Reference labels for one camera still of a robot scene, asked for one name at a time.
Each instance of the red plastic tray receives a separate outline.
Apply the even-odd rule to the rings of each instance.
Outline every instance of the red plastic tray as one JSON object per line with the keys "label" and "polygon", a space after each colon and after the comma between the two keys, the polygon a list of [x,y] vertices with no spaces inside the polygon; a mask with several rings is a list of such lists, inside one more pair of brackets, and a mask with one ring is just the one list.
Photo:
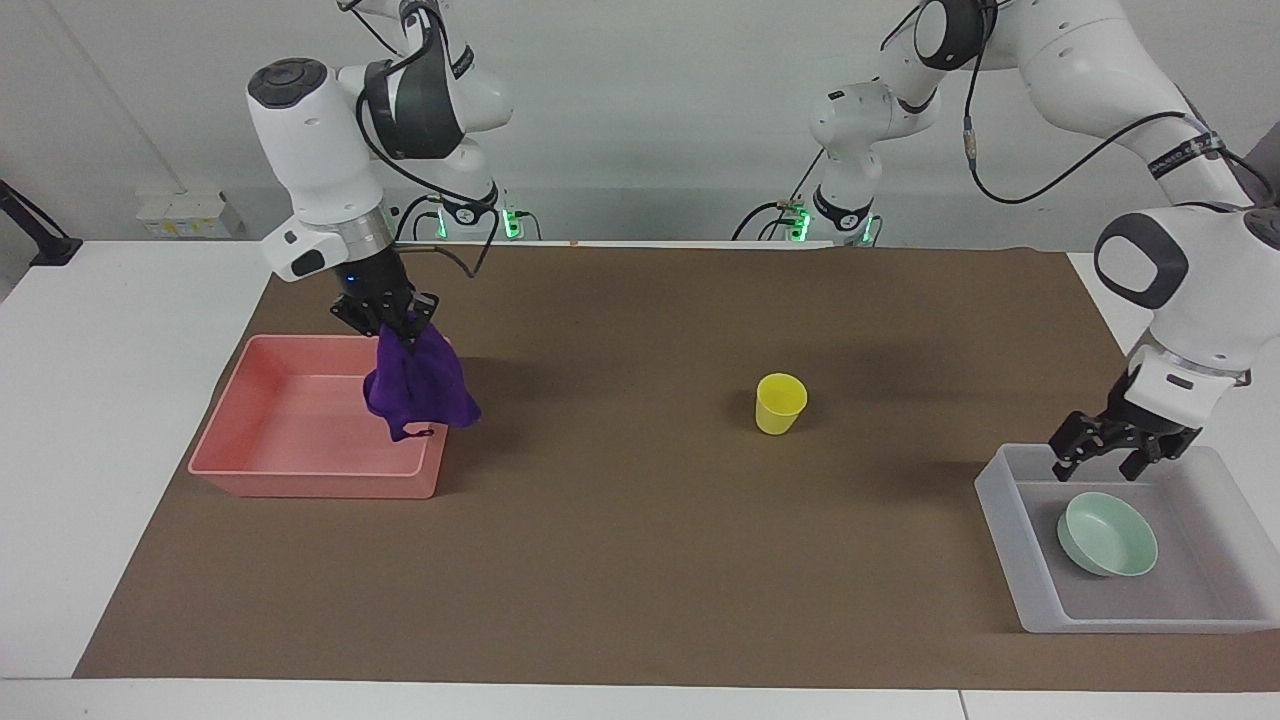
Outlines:
{"label": "red plastic tray", "polygon": [[241,497],[431,497],[448,428],[392,442],[365,407],[376,348],[364,337],[250,338],[188,469]]}

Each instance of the black metal stand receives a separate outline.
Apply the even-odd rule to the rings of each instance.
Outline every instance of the black metal stand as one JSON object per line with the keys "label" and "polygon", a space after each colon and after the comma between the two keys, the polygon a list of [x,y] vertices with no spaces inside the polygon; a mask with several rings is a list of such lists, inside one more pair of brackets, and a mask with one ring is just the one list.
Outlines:
{"label": "black metal stand", "polygon": [[13,222],[23,229],[31,240],[36,241],[40,252],[31,261],[32,268],[37,266],[63,266],[72,261],[76,252],[84,245],[83,240],[76,237],[58,237],[31,214],[31,210],[18,199],[13,188],[0,181],[0,210],[13,218]]}

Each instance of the mint green bowl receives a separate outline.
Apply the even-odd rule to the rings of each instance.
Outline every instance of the mint green bowl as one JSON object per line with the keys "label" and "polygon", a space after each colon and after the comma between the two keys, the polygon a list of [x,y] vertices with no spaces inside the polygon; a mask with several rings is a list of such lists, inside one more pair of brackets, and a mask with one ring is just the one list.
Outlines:
{"label": "mint green bowl", "polygon": [[1057,520],[1057,541],[1080,568],[1103,578],[1137,578],[1156,566],[1160,546],[1140,512],[1105,492],[1076,496]]}

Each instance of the robotic arm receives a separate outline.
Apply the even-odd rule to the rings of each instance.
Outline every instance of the robotic arm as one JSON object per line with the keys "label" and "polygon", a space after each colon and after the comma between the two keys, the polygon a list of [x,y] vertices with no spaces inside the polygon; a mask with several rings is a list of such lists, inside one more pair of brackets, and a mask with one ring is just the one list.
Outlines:
{"label": "robotic arm", "polygon": [[[1280,211],[1253,205],[1221,140],[1151,59],[1116,0],[922,0],[882,50],[877,79],[815,106],[810,127],[829,163],[813,214],[841,237],[861,236],[881,177],[872,146],[932,126],[946,73],[970,63],[1018,68],[1046,120],[1128,147],[1172,205],[1116,219],[1097,243],[1103,283],[1153,310],[1155,320],[1107,409],[1074,413],[1050,441],[1055,473],[1066,480],[1080,462],[1125,448],[1121,470],[1135,479],[1179,457],[1280,336]],[[965,149],[977,178],[968,118]]]}
{"label": "robotic arm", "polygon": [[438,0],[357,3],[399,20],[403,59],[332,69],[293,58],[248,83],[253,127],[294,210],[262,250],[289,282],[333,270],[342,287],[334,315],[366,336],[385,324],[412,345],[439,299],[416,290],[393,247],[364,113],[381,145],[374,150],[433,161],[429,174],[457,188],[436,186],[448,217],[475,225],[489,211],[500,217],[503,193],[466,136],[506,124],[512,110],[502,83],[475,67],[471,47],[451,41]]}

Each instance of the brown table mat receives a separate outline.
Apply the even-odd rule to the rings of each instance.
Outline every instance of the brown table mat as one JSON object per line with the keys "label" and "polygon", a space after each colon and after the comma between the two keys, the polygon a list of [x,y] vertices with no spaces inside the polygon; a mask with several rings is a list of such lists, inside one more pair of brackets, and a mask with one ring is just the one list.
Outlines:
{"label": "brown table mat", "polygon": [[[1065,256],[408,261],[485,410],[440,495],[238,500],[183,461],[77,676],[1280,691],[1280,633],[1019,628],[973,482],[1123,366]],[[334,296],[273,281],[246,337],[342,332]],[[812,393],[783,438],[774,370]]]}

